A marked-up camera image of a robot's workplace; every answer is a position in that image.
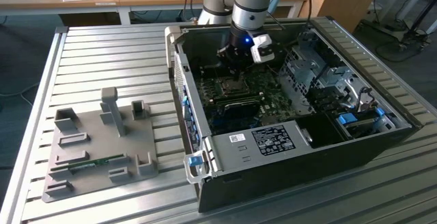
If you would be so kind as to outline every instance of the metal frame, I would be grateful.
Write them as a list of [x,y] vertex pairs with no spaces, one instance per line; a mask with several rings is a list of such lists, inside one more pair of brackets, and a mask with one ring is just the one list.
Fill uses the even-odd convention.
[[[325,18],[316,20],[334,40],[345,45],[346,51],[353,52],[353,57],[367,72],[379,80],[387,91],[425,125],[407,142],[385,151],[361,168],[277,192],[264,198],[201,214],[197,211],[195,189],[189,185],[185,169],[181,167],[185,153],[183,147],[179,145],[181,138],[177,138],[177,126],[174,126],[178,123],[174,113],[175,107],[174,103],[167,101],[165,104],[151,106],[151,111],[157,114],[154,133],[161,138],[159,142],[157,142],[158,151],[162,150],[162,171],[159,176],[123,187],[46,204],[39,199],[43,192],[42,183],[44,182],[46,165],[44,163],[36,164],[38,161],[48,159],[46,157],[50,154],[50,147],[39,147],[47,141],[51,142],[50,132],[44,133],[46,137],[42,136],[43,131],[54,127],[51,119],[46,119],[46,114],[54,112],[54,107],[48,107],[50,102],[55,102],[59,105],[58,107],[62,107],[62,102],[58,102],[59,97],[64,96],[64,99],[68,99],[68,95],[59,94],[63,86],[56,85],[58,87],[54,87],[56,73],[60,72],[66,75],[66,71],[77,68],[81,61],[85,62],[93,59],[97,63],[89,63],[87,67],[95,66],[94,71],[106,72],[106,75],[114,77],[114,73],[110,73],[109,70],[117,68],[126,72],[125,75],[130,75],[129,77],[117,76],[118,81],[127,86],[126,95],[129,94],[131,99],[138,98],[142,92],[149,92],[151,89],[142,86],[139,81],[137,83],[130,81],[149,78],[149,76],[138,76],[135,73],[130,74],[131,70],[139,69],[138,66],[133,66],[147,62],[142,57],[143,55],[149,56],[147,60],[157,61],[154,58],[159,58],[159,61],[166,65],[166,51],[149,50],[139,56],[138,50],[131,51],[129,48],[119,47],[138,46],[143,48],[147,46],[150,48],[153,46],[150,44],[155,44],[142,43],[142,45],[138,45],[138,39],[133,38],[133,36],[138,34],[134,32],[138,32],[139,29],[142,29],[141,32],[145,38],[142,41],[158,40],[163,43],[165,34],[162,33],[161,37],[153,36],[153,32],[159,32],[162,27],[171,24],[70,28],[67,34],[59,33],[55,35],[35,108],[28,121],[0,213],[0,223],[67,223],[72,221],[77,223],[146,222],[159,224],[199,222],[213,222],[215,224],[272,222],[362,223],[369,220],[395,223],[407,218],[417,223],[436,221],[437,213],[433,210],[437,208],[437,202],[435,201],[437,197],[435,182],[437,173],[435,160],[437,156],[437,112],[371,51],[356,41],[346,30],[336,22],[332,23]],[[105,40],[90,42],[90,38],[99,35],[111,36],[114,33],[109,35],[109,31],[115,30],[125,31],[121,34],[125,39],[109,42]],[[75,46],[72,42],[83,43],[85,48],[101,48],[101,50],[111,48],[113,52],[111,54],[94,53],[94,57],[83,55],[81,58],[71,57],[68,62],[59,67],[60,57],[67,49],[81,53],[83,44]],[[354,53],[357,47],[362,49],[362,54]],[[125,52],[115,54],[115,49]],[[151,57],[155,52],[159,52],[159,57]],[[119,54],[131,55],[130,59],[123,59],[126,55],[123,57]],[[122,58],[119,59],[122,62],[118,62],[114,59],[115,57]],[[166,92],[165,86],[165,83],[154,86],[154,92],[161,93],[149,95],[149,102],[157,102],[157,97],[161,96],[163,96],[161,99],[173,100],[171,94],[167,98],[167,93],[163,93]],[[93,92],[86,92],[75,95],[82,95],[85,100],[93,100],[93,94]],[[75,107],[79,110],[90,109],[87,105],[81,103],[77,103]]]
[[[383,7],[381,13],[379,15],[380,17],[380,21],[384,20],[385,16],[388,15],[389,11],[392,10],[393,5],[396,4],[399,0],[389,0],[389,2],[387,3],[387,5]],[[407,4],[407,6],[403,8],[403,10],[400,11],[399,17],[397,19],[404,20],[409,11],[412,10],[413,6],[417,4],[419,0],[411,0],[409,3]],[[388,34],[393,35],[395,37],[397,37],[400,40],[403,38],[404,32],[403,33],[393,33],[392,31],[385,30],[384,28],[377,27],[380,30],[383,30],[384,32],[387,32]],[[431,34],[435,32],[437,28],[437,20],[435,21],[435,23],[432,24],[432,26],[428,28],[427,30],[427,34]]]
[[[292,7],[289,18],[297,18],[305,1],[280,2],[278,6]],[[193,4],[194,9],[202,9],[202,4]],[[145,6],[102,6],[102,7],[78,7],[78,8],[6,8],[0,10],[0,16],[8,15],[39,15],[39,14],[67,14],[67,13],[102,13],[118,12],[121,24],[130,25],[130,12],[155,11],[155,10],[182,10],[183,4],[174,5],[145,5]]]

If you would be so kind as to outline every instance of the floor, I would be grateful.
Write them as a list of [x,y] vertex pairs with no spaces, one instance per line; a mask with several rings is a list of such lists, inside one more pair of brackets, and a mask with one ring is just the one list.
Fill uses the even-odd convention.
[[[401,7],[405,0],[399,0],[395,11]],[[421,0],[408,18],[415,19],[428,1]],[[145,23],[165,23],[174,21],[178,11],[167,11],[137,15]],[[437,8],[431,11],[423,27],[427,29],[437,18]],[[58,15],[10,16],[6,24],[0,25],[0,93],[16,93],[26,87],[38,83],[42,77],[47,54],[51,46],[55,28],[63,26]],[[356,37],[375,51],[376,46],[392,41],[392,38],[372,28],[362,28],[356,32]],[[381,52],[391,58],[400,58],[395,47],[381,48]],[[403,52],[403,56],[415,54],[415,50]],[[437,62],[435,56],[437,48],[435,43],[425,48],[423,53],[403,63],[385,61],[399,76],[417,90],[425,99],[437,106]],[[24,96],[34,101],[36,88],[26,92]],[[3,166],[14,166],[20,142],[26,130],[31,106],[20,98],[0,97],[0,204],[11,177],[12,170],[2,169]]]

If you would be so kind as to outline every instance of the blue plastic clip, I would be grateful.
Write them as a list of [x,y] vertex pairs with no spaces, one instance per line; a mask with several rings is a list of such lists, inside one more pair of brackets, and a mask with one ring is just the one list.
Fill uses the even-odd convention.
[[379,113],[380,117],[385,114],[385,111],[383,110],[383,108],[377,108],[377,113]]
[[338,117],[338,120],[340,120],[341,124],[346,124],[346,123],[358,121],[358,119],[356,118],[356,116],[352,113],[341,114]]
[[202,156],[193,156],[189,158],[190,167],[198,166],[203,164]]

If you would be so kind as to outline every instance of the green circuit board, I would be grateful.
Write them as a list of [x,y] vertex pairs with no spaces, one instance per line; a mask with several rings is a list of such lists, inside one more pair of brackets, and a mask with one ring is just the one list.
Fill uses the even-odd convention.
[[[257,65],[238,80],[233,76],[195,80],[213,134],[276,124],[296,117],[292,100],[277,80],[278,70]],[[232,118],[242,112],[245,118]]]

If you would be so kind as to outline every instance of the aluminum table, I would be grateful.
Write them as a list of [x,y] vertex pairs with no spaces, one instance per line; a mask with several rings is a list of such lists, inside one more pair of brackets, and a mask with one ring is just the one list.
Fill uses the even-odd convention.
[[[0,223],[432,223],[437,220],[437,112],[349,33],[317,22],[425,127],[367,166],[210,213],[197,211],[166,66],[169,24],[59,28],[6,196]],[[159,176],[52,203],[42,201],[56,109],[145,99]]]

